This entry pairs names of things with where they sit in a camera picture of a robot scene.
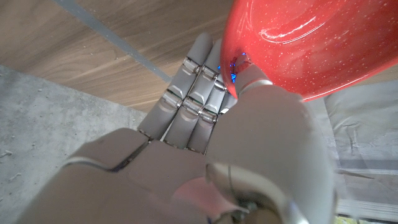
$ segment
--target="wood grain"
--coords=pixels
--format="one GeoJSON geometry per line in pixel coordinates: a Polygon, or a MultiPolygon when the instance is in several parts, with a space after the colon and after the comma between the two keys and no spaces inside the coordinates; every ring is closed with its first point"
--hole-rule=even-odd
{"type": "Polygon", "coordinates": [[[174,76],[196,37],[221,38],[232,0],[76,0],[166,74],[174,76]]]}
{"type": "Polygon", "coordinates": [[[167,84],[51,0],[0,3],[0,63],[148,111],[167,84]]]}
{"type": "Polygon", "coordinates": [[[142,111],[149,111],[168,85],[128,55],[62,84],[142,111]]]}

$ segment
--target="red bowl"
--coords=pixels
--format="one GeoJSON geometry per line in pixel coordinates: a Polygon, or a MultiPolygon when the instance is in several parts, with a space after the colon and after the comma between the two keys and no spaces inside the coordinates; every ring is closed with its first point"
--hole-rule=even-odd
{"type": "Polygon", "coordinates": [[[221,47],[235,97],[242,53],[275,85],[314,100],[398,63],[398,1],[236,0],[221,47]]]}

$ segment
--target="white robotic hand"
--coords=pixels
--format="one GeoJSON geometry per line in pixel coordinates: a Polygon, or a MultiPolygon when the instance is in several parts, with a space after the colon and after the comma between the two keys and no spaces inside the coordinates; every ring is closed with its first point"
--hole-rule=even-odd
{"type": "Polygon", "coordinates": [[[141,133],[205,153],[217,117],[236,103],[220,74],[220,47],[221,40],[213,45],[208,34],[199,35],[166,92],[139,125],[141,133]]]}
{"type": "Polygon", "coordinates": [[[237,102],[220,47],[200,35],[139,132],[84,144],[19,223],[330,223],[333,172],[301,98],[243,55],[237,102]]]}

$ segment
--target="robot finger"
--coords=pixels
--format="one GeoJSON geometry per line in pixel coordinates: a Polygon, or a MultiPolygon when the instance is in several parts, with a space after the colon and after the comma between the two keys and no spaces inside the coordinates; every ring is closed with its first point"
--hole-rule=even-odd
{"type": "Polygon", "coordinates": [[[204,154],[225,95],[221,75],[218,75],[200,118],[192,131],[187,148],[204,154]]]}
{"type": "Polygon", "coordinates": [[[164,141],[180,149],[186,148],[191,133],[199,118],[206,116],[205,103],[208,101],[212,89],[218,78],[218,65],[220,64],[221,40],[217,40],[201,68],[198,78],[194,82],[188,97],[180,107],[164,141]]]}
{"type": "Polygon", "coordinates": [[[213,45],[209,34],[199,35],[165,93],[138,126],[151,139],[160,139],[181,107],[213,45]]]}

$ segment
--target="concrete floor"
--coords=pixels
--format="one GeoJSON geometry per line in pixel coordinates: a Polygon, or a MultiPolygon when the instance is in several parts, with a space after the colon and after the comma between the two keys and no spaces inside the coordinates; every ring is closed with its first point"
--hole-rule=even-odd
{"type": "Polygon", "coordinates": [[[84,142],[145,115],[0,65],[0,223],[14,223],[84,142]]]}

